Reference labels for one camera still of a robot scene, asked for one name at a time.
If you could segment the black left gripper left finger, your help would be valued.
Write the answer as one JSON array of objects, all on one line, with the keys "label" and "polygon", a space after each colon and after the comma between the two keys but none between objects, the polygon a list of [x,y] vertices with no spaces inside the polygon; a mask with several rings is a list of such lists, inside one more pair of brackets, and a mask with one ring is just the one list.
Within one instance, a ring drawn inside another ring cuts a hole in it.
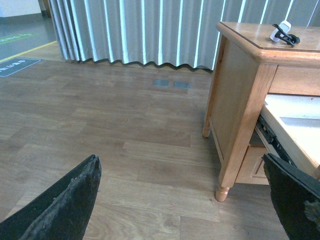
[{"label": "black left gripper left finger", "polygon": [[0,224],[2,240],[81,240],[102,175],[91,155],[25,207]]}]

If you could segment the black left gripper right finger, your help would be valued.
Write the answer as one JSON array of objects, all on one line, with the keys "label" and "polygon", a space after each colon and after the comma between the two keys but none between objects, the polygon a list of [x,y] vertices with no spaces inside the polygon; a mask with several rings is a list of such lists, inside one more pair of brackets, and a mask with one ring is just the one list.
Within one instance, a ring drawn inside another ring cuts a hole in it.
[{"label": "black left gripper right finger", "polygon": [[290,240],[320,238],[320,181],[272,153],[263,157],[270,196]]}]

